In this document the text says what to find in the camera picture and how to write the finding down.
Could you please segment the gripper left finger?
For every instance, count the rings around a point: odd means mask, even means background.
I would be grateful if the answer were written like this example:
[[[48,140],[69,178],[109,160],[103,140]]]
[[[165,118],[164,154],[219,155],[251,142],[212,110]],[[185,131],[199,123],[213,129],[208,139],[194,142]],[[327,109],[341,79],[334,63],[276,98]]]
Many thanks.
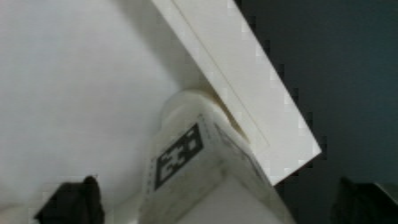
[[[100,184],[93,176],[61,185],[34,219],[39,224],[105,224]]]

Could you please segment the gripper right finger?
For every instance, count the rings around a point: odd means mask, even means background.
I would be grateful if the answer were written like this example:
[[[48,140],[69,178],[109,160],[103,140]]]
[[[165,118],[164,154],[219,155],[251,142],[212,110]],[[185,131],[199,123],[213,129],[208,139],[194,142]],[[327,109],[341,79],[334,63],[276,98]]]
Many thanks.
[[[331,224],[398,224],[398,183],[340,179]]]

